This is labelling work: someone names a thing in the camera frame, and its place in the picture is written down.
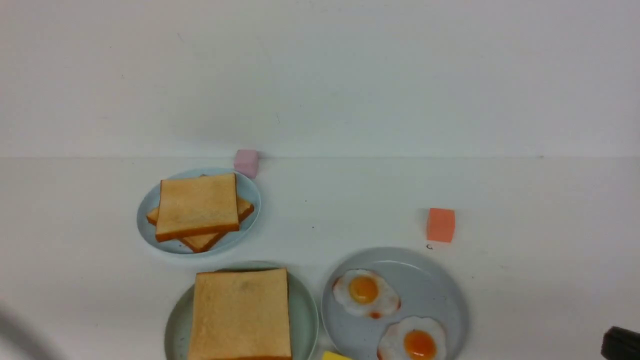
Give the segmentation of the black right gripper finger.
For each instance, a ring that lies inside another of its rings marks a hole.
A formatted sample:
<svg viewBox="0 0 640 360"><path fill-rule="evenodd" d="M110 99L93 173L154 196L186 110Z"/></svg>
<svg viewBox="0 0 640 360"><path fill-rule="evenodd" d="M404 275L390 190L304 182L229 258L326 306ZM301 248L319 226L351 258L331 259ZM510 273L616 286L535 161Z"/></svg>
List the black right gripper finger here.
<svg viewBox="0 0 640 360"><path fill-rule="evenodd" d="M603 335L600 354L605 360L639 360L640 333L611 326Z"/></svg>

